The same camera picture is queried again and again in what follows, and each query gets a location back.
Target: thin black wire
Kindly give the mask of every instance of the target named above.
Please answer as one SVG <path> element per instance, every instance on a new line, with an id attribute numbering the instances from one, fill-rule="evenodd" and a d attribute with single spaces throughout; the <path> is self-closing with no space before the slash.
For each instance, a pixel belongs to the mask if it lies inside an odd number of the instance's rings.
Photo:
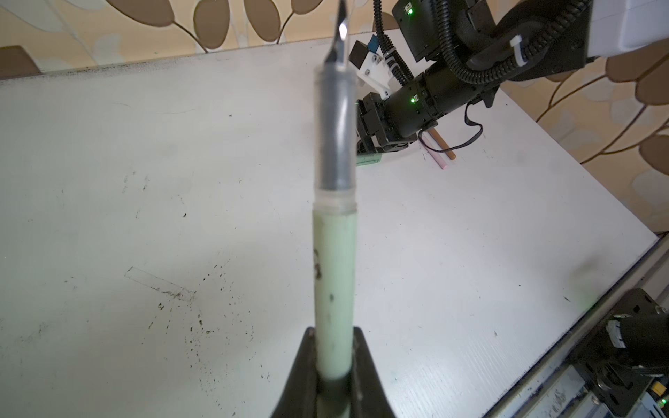
<path id="1" fill-rule="evenodd" d="M 453 150 L 457 150 L 457 149 L 460 149 L 460 148 L 464 148 L 465 146 L 468 146 L 468 145 L 472 144 L 472 142 L 474 142 L 475 140 L 477 140 L 478 137 L 481 136 L 481 135 L 483 134 L 483 125 L 481 125 L 481 124 L 478 123 L 478 122 L 474 122 L 473 120 L 471 120 L 471 119 L 469 119 L 469 118 L 467 117 L 467 109 L 469 109 L 469 105 L 470 105 L 470 104 L 471 104 L 471 103 L 467 103 L 467 106 L 465 106 L 465 108 L 464 108 L 464 123 L 465 123 L 466 125 L 468 125 L 468 126 L 478 126 L 478 127 L 479 127 L 479 130 L 478 130 L 478 132 L 477 132 L 476 134 L 474 134 L 474 136 L 472 136 L 471 138 L 469 138 L 469 140 L 468 140 L 467 142 L 465 142 L 464 144 L 460 144 L 460 145 L 452 146 L 452 147 L 447 148 L 447 149 L 445 149 L 445 150 L 434 149 L 434 148 L 428 146 L 428 145 L 425 143 L 425 141 L 423 141 L 423 130 L 421 129 L 420 132 L 418 132 L 418 140 L 420 141 L 420 143 L 421 143 L 424 147 L 426 147 L 427 149 L 429 149 L 429 150 L 433 150 L 434 152 L 447 152 L 447 151 L 453 151 Z"/>

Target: white tabletop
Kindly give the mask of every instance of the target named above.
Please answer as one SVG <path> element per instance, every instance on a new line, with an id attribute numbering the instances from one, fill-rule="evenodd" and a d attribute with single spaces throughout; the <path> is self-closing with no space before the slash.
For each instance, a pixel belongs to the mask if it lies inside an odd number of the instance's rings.
<path id="1" fill-rule="evenodd" d="M 327 44 L 0 83 L 3 416 L 270 413 L 313 323 Z M 357 170 L 355 323 L 399 417 L 483 414 L 656 240 L 502 92 L 470 117 L 446 170 Z"/>

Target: brown leaf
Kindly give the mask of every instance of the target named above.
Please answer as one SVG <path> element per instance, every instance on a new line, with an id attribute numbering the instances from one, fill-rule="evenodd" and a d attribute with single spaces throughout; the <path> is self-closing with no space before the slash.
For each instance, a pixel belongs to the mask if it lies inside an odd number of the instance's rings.
<path id="1" fill-rule="evenodd" d="M 639 80 L 634 96 L 643 104 L 652 106 L 669 104 L 669 61 L 666 58 L 647 76 Z"/>
<path id="2" fill-rule="evenodd" d="M 296 15 L 306 15 L 313 11 L 323 0 L 291 0 L 290 6 Z"/>
<path id="3" fill-rule="evenodd" d="M 202 45 L 215 49 L 223 45 L 230 26 L 227 0 L 201 0 L 193 14 L 195 35 Z"/>
<path id="4" fill-rule="evenodd" d="M 145 25 L 165 27 L 174 22 L 174 11 L 169 0 L 107 0 L 107 3 Z"/>
<path id="5" fill-rule="evenodd" d="M 279 11 L 272 0 L 244 0 L 251 26 L 265 42 L 274 42 L 281 30 Z"/>
<path id="6" fill-rule="evenodd" d="M 567 78 L 569 78 L 571 74 L 574 74 L 575 72 L 576 70 L 566 71 L 560 74 L 553 74 L 552 76 L 546 76 L 546 78 L 552 82 L 559 83 L 565 81 Z"/>
<path id="7" fill-rule="evenodd" d="M 0 47 L 0 80 L 37 74 L 41 71 L 22 46 Z"/>
<path id="8" fill-rule="evenodd" d="M 669 136 L 647 137 L 639 145 L 639 154 L 651 167 L 669 176 Z"/>
<path id="9" fill-rule="evenodd" d="M 390 13 L 382 11 L 381 21 L 383 22 L 383 31 L 389 31 L 390 29 L 399 29 L 397 21 Z M 376 22 L 372 23 L 372 32 L 376 32 Z"/>
<path id="10" fill-rule="evenodd" d="M 606 76 L 614 83 L 638 80 L 669 52 L 669 39 L 606 60 Z"/>

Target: brown stick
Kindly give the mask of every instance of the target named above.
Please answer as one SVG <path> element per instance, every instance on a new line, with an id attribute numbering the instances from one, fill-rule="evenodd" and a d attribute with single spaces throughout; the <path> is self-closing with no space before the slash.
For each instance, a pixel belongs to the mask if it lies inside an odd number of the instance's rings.
<path id="1" fill-rule="evenodd" d="M 432 138 L 434 138 L 435 141 L 439 144 L 439 146 L 442 148 L 442 150 L 449 149 L 450 146 L 444 141 L 441 135 L 439 135 L 439 132 L 435 128 L 431 128 L 427 130 L 427 133 L 432 135 Z M 445 154 L 448 156 L 449 159 L 456 159 L 456 154 L 453 151 L 446 151 Z"/>

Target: beige wall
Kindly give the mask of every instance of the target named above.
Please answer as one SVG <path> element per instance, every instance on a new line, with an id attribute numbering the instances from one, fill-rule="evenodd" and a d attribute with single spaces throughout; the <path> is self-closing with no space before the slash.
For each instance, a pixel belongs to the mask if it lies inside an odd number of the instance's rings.
<path id="1" fill-rule="evenodd" d="M 517 0 L 488 2 L 499 20 Z M 385 0 L 384 11 L 393 5 Z M 336 6 L 336 0 L 0 0 L 0 78 L 329 37 Z M 349 0 L 349 7 L 352 32 L 371 31 L 372 1 Z M 660 42 L 573 74 L 502 87 L 654 231 L 669 230 L 668 53 L 669 42 Z"/>

